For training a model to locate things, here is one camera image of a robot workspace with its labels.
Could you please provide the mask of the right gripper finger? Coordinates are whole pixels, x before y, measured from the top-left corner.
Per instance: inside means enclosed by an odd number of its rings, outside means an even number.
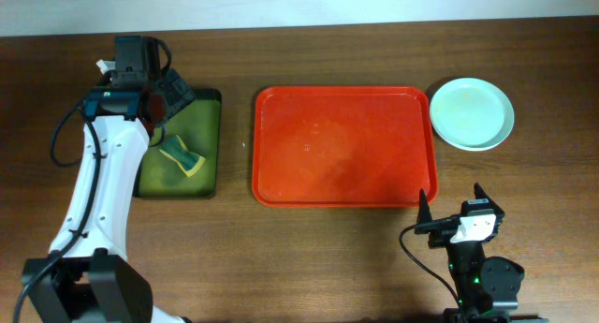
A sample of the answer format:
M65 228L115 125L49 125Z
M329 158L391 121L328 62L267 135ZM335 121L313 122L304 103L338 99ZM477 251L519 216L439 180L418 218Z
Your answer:
M418 212L416 223L421 226L429 224L432 221L431 210L427 200L427 195L423 189L419 191Z
M490 201L488 194L484 191L479 183L474 184L474 195L475 199L486 199L487 201Z

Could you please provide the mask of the green and yellow sponge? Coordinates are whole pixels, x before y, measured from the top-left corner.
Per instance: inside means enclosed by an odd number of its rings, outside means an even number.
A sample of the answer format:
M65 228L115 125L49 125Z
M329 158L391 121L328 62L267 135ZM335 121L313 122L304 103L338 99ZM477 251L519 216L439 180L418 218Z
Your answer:
M160 145L159 152L175 162L187 177L198 173L206 162L204 156L190 151L178 135L165 140Z

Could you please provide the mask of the light green plate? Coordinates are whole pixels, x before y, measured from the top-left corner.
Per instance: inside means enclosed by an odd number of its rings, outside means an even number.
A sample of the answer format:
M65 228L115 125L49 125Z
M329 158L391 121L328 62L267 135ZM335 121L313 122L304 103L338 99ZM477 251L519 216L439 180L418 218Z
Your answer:
M431 97L431 124L465 127L472 124L515 124L508 96L496 85L477 78L444 83Z

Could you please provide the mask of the white plate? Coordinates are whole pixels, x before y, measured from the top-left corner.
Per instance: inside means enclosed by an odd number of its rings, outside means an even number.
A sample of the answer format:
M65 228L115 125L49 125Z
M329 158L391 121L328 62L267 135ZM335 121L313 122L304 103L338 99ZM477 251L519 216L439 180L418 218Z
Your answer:
M514 124L472 124L465 127L433 125L433 130L447 144L463 151L484 152L503 143L513 132Z

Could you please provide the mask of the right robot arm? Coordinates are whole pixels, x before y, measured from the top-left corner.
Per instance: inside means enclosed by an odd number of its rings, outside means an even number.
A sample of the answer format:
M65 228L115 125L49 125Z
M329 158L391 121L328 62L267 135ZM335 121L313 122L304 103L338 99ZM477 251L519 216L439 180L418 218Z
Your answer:
M504 210L479 184L474 195L459 213L434 220L421 192L415 234L428 235L430 249L446 250L458 307L444 310L445 322L508 322L518 308L525 271L507 258L485 255L483 245L498 235Z

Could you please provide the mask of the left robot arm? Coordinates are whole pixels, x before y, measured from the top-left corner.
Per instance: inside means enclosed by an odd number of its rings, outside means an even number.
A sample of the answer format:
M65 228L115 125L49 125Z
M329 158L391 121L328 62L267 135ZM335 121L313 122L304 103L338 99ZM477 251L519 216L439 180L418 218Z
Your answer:
M116 37L101 80L72 111L84 148L66 218L44 258L29 258L12 319L30 301L44 322L178 322L153 302L150 284L127 261L126 229L143 156L157 127L195 100L160 57L155 37Z

